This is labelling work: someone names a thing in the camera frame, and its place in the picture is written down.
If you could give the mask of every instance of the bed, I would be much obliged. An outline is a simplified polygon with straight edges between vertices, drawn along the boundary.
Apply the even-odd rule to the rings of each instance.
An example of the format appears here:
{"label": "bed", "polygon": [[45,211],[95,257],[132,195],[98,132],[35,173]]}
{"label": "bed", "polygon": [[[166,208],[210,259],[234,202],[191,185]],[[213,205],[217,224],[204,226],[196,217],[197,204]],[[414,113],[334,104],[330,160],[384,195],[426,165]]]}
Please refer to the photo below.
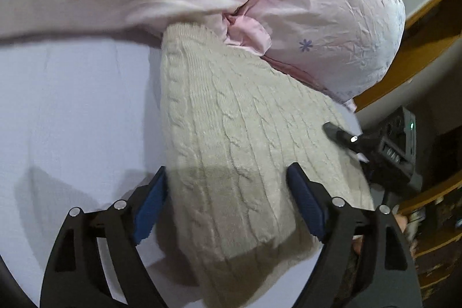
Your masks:
{"label": "bed", "polygon": [[[165,163],[159,46],[137,29],[0,42],[0,255],[36,305],[69,209],[105,209]],[[354,114],[337,107],[359,134]],[[99,246],[111,293],[124,302],[107,246]],[[169,307],[204,307],[176,247],[169,205],[138,251]],[[291,306],[318,256],[290,269],[250,307]]]}

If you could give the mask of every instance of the wooden furniture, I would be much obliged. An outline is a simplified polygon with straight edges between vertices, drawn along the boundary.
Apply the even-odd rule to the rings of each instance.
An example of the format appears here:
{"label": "wooden furniture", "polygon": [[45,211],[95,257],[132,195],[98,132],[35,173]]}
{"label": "wooden furniture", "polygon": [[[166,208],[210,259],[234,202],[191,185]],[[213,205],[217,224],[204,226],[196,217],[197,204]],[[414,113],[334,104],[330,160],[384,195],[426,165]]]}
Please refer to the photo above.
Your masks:
{"label": "wooden furniture", "polygon": [[[461,1],[426,0],[407,17],[405,36],[398,54],[383,80],[354,98],[357,111],[410,80],[459,39],[462,31]],[[422,19],[427,17],[428,20],[423,23]]]}
{"label": "wooden furniture", "polygon": [[[409,215],[415,210],[418,210],[434,201],[444,198],[445,195],[462,187],[462,171],[458,171],[449,179],[433,186],[432,188],[422,192],[410,200],[400,204],[398,213]],[[415,257],[418,259],[431,252],[435,252],[453,242],[457,242],[462,238],[462,229],[456,229],[454,226],[443,226],[436,232],[427,234],[419,238]],[[452,271],[453,265],[440,266],[429,273],[419,275],[420,288],[422,289],[422,297],[427,299],[435,291],[435,287],[447,279]]]}

